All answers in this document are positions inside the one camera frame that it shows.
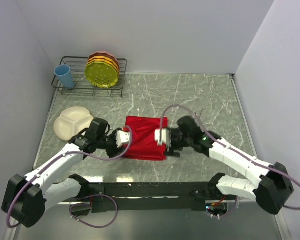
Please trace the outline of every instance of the plastic cup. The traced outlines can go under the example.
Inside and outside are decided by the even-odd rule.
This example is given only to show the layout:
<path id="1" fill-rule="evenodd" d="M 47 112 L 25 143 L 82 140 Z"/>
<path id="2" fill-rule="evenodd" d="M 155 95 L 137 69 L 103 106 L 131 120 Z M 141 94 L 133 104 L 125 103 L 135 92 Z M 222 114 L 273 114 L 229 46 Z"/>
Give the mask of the plastic cup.
<path id="1" fill-rule="evenodd" d="M 73 89 L 75 87 L 71 68 L 68 65 L 60 65 L 54 69 L 54 74 L 65 88 Z"/>

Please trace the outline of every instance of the marble countertop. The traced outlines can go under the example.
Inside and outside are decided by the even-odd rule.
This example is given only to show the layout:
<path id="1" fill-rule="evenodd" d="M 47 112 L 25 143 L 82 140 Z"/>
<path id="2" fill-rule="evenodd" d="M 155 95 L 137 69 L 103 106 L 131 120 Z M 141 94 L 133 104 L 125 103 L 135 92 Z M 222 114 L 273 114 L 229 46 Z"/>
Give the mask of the marble countertop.
<path id="1" fill-rule="evenodd" d="M 235 147 L 252 155 L 247 131 L 229 75 L 206 74 L 127 74 L 122 98 L 57 94 L 34 168 L 40 167 L 66 144 L 54 133 L 54 122 L 67 108 L 87 108 L 94 117 L 105 119 L 112 129 L 125 125 L 126 116 L 159 118 L 166 107 L 182 104 L 197 114 L 205 126 L 224 137 Z M 168 122 L 176 127 L 187 113 L 168 111 Z M 107 157 L 97 150 L 97 156 Z M 240 177 L 227 165 L 185 148 L 181 157 L 168 156 L 164 161 L 121 158 L 99 161 L 87 157 L 72 167 L 58 181 L 79 174 L 90 182 L 198 182 L 209 181 L 216 173 Z"/>

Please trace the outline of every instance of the dish rack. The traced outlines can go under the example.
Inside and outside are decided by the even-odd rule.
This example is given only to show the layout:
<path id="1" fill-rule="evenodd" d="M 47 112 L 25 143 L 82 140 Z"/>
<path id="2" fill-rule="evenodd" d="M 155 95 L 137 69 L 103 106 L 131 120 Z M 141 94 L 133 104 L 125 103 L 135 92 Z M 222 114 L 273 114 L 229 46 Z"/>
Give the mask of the dish rack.
<path id="1" fill-rule="evenodd" d="M 68 65 L 71 68 L 75 87 L 63 87 L 59 79 L 54 76 L 51 85 L 62 95 L 88 95 L 98 97 L 122 98 L 126 81 L 126 70 L 128 61 L 125 58 L 117 59 L 120 65 L 119 80 L 115 86 L 101 88 L 92 85 L 85 76 L 85 68 L 88 57 L 64 56 L 59 65 Z"/>

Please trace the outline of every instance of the red towel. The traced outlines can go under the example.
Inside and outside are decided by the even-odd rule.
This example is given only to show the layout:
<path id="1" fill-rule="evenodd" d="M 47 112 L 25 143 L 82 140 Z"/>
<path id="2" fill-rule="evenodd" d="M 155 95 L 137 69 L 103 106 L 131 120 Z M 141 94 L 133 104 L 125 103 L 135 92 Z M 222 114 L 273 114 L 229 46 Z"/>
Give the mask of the red towel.
<path id="1" fill-rule="evenodd" d="M 133 133 L 133 142 L 124 155 L 127 159 L 163 161 L 166 145 L 158 145 L 155 141 L 155 130 L 160 128 L 160 118 L 127 116 L 125 125 L 130 126 Z M 163 127 L 168 126 L 168 118 L 163 119 Z"/>

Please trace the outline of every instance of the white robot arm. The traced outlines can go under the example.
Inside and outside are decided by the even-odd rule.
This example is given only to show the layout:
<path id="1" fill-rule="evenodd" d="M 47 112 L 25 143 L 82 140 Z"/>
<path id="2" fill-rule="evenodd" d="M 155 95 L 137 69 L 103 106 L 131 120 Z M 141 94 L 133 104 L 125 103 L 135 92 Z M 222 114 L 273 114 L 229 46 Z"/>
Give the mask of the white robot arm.
<path id="1" fill-rule="evenodd" d="M 155 131 L 158 144 L 166 144 L 167 155 L 177 155 L 183 147 L 192 147 L 196 152 L 218 160 L 233 168 L 247 179 L 234 178 L 224 173 L 215 175 L 208 185 L 210 198 L 220 199 L 232 195 L 256 200 L 261 208 L 271 214 L 277 214 L 293 193 L 291 181 L 279 174 L 255 166 L 242 156 L 233 153 L 228 147 L 214 142 L 203 133 L 195 121 L 186 116 L 178 120 L 179 128 Z M 18 220 L 26 227 L 36 224 L 45 211 L 71 198 L 84 198 L 88 195 L 89 182 L 78 175 L 72 175 L 64 182 L 54 184 L 72 166 L 80 163 L 96 149 L 104 149 L 109 157 L 115 157 L 126 150 L 126 144 L 131 144 L 131 135 L 121 129 L 107 135 L 107 121 L 95 118 L 90 127 L 74 136 L 65 147 L 41 167 L 26 174 L 24 177 L 15 175 L 8 183 L 2 210 Z M 211 134 L 225 146 L 231 146 L 217 134 Z M 270 163 L 253 159 L 259 164 L 287 172 L 279 163 Z M 22 197 L 17 199 L 20 189 L 24 188 Z"/>

